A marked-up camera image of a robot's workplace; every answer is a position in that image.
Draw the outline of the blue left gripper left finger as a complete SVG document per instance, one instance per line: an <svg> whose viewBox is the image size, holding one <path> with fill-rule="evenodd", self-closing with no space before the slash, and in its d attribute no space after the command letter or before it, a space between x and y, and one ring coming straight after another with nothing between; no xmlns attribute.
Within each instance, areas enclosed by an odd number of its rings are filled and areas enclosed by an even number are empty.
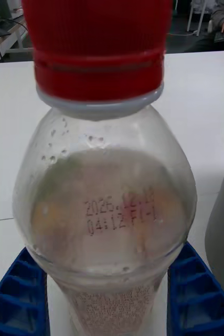
<svg viewBox="0 0 224 336"><path fill-rule="evenodd" d="M47 274L26 248L0 281L0 335L50 335Z"/></svg>

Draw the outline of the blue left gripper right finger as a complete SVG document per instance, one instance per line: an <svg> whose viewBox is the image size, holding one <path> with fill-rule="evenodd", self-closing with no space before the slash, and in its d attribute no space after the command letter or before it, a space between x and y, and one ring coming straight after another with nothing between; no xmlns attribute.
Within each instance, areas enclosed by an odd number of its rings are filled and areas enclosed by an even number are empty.
<svg viewBox="0 0 224 336"><path fill-rule="evenodd" d="M190 243L167 277L167 334L224 335L224 291Z"/></svg>

